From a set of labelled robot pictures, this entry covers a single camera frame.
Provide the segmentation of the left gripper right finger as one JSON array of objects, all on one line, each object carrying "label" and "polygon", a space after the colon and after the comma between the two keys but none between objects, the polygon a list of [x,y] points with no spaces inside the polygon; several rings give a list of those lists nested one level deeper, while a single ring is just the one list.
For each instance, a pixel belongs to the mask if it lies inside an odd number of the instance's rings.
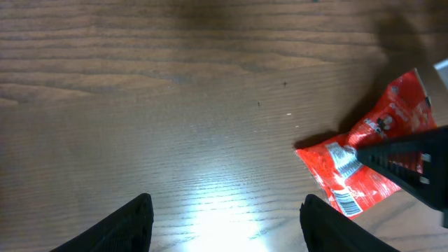
[{"label": "left gripper right finger", "polygon": [[300,224],[309,252],[398,252],[314,194],[300,207]]}]

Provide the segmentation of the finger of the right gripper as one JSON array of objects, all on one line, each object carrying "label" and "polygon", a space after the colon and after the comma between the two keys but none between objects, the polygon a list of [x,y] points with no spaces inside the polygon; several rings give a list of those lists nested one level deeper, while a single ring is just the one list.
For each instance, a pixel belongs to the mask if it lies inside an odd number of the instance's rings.
[{"label": "finger of the right gripper", "polygon": [[447,227],[447,127],[360,147],[356,158],[428,207]]}]

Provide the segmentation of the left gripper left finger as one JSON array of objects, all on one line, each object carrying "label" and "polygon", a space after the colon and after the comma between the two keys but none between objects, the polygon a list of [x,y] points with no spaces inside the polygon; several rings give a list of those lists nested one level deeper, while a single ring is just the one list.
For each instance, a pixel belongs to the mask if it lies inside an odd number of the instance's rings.
[{"label": "left gripper left finger", "polygon": [[142,193],[51,252],[149,252],[153,218],[151,196]]}]

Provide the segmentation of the red snack bag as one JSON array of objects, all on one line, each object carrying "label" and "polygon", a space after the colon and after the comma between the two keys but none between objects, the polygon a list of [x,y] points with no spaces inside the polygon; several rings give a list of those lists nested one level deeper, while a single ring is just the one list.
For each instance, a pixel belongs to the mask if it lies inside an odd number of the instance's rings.
[{"label": "red snack bag", "polygon": [[430,97],[413,69],[389,83],[374,108],[347,133],[300,147],[296,153],[323,189],[329,205],[353,219],[400,190],[388,174],[418,183],[427,160],[416,151],[369,151],[368,147],[436,127]]}]

